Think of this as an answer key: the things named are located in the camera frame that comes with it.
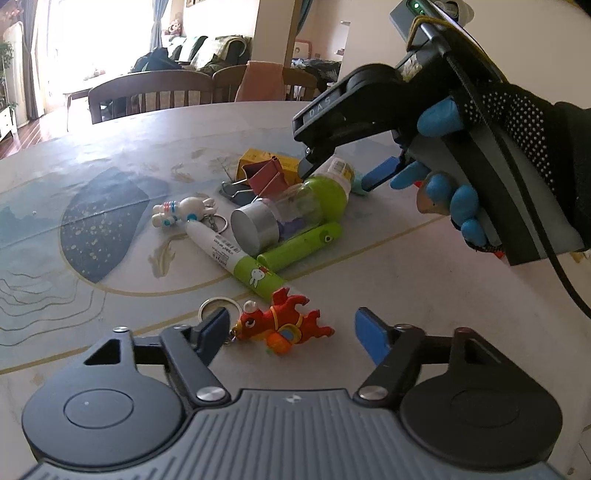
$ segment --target metal key ring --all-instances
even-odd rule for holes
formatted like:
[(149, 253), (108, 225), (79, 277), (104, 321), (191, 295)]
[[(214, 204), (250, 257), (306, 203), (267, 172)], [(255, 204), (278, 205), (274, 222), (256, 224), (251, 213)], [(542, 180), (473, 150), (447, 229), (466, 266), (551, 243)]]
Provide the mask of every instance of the metal key ring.
[(214, 215), (206, 215), (203, 218), (203, 220), (201, 220), (201, 222), (203, 223), (206, 219), (211, 219), (211, 218), (215, 218), (215, 217), (221, 218), (224, 221), (224, 225), (223, 225), (223, 227), (220, 230), (216, 230), (216, 229), (213, 229), (213, 228), (212, 228), (212, 230), (214, 232), (216, 232), (216, 233), (224, 233), (226, 230), (228, 230), (228, 226), (229, 226), (228, 220), (226, 219), (226, 217), (224, 217), (224, 216), (222, 216), (222, 215), (220, 215), (218, 213), (215, 213)]
[[(214, 301), (225, 301), (230, 305), (234, 305), (238, 310), (238, 321), (240, 321), (240, 317), (242, 316), (242, 307), (236, 300), (230, 299), (228, 297), (212, 297), (211, 299), (207, 299), (206, 301), (204, 301), (203, 304), (199, 307), (199, 311), (197, 312), (197, 321), (199, 323), (203, 321), (203, 311), (205, 307), (207, 307), (210, 303), (213, 303)], [(233, 336), (232, 329), (230, 329), (230, 332), (228, 332), (228, 339), (224, 342), (224, 344), (229, 345), (235, 340), (236, 337)]]

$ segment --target round black disc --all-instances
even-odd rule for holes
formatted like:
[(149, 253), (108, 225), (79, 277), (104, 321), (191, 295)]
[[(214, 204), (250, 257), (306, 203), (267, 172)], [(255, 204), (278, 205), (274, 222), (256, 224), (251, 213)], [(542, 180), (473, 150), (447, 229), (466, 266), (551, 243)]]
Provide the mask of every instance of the round black disc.
[(37, 458), (106, 468), (163, 445), (180, 427), (183, 408), (166, 385), (133, 369), (95, 366), (59, 372), (22, 413)]
[(471, 470), (503, 471), (548, 458), (562, 426), (560, 407), (531, 378), (467, 365), (413, 387), (400, 406), (422, 447)]

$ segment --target red keychain toy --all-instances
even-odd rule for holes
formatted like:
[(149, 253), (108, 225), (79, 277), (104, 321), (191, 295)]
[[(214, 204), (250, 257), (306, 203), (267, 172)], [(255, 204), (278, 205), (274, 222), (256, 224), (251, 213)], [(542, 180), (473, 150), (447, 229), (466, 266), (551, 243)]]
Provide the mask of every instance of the red keychain toy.
[(269, 310), (263, 312), (254, 301), (244, 304), (244, 313), (232, 328), (238, 340), (265, 340), (267, 347), (277, 355), (284, 355), (296, 343), (307, 342), (310, 338), (331, 336), (335, 330), (331, 327), (319, 327), (319, 310), (302, 315), (296, 305), (305, 305), (309, 299), (303, 295), (288, 295), (288, 287), (277, 290), (272, 297)]

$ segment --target white rabbit keychain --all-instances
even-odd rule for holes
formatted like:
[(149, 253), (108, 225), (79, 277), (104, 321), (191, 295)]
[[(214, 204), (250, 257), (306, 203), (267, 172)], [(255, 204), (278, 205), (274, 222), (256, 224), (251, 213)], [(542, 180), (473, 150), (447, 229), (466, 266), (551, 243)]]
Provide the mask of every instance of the white rabbit keychain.
[[(218, 230), (214, 217), (220, 217), (224, 220), (225, 224), (221, 230)], [(204, 218), (209, 218), (211, 229), (218, 233), (222, 233), (228, 228), (228, 221), (217, 214), (215, 200), (212, 198), (188, 197), (180, 202), (175, 200), (164, 202), (162, 205), (155, 205), (152, 209), (152, 225), (156, 228), (171, 226), (177, 222), (188, 222), (189, 220), (201, 222)]]

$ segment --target bottle cap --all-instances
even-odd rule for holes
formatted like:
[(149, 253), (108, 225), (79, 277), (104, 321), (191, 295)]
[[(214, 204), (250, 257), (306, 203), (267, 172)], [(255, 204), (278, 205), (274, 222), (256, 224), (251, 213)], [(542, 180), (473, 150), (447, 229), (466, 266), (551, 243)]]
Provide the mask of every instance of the bottle cap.
[(355, 178), (355, 171), (345, 160), (339, 157), (332, 157), (328, 162), (328, 168), (320, 167), (313, 176), (325, 177), (337, 182), (345, 191), (347, 200), (349, 200), (349, 193), (351, 192), (351, 184)]
[(277, 220), (271, 209), (260, 200), (234, 210), (230, 224), (236, 242), (252, 257), (279, 242)]

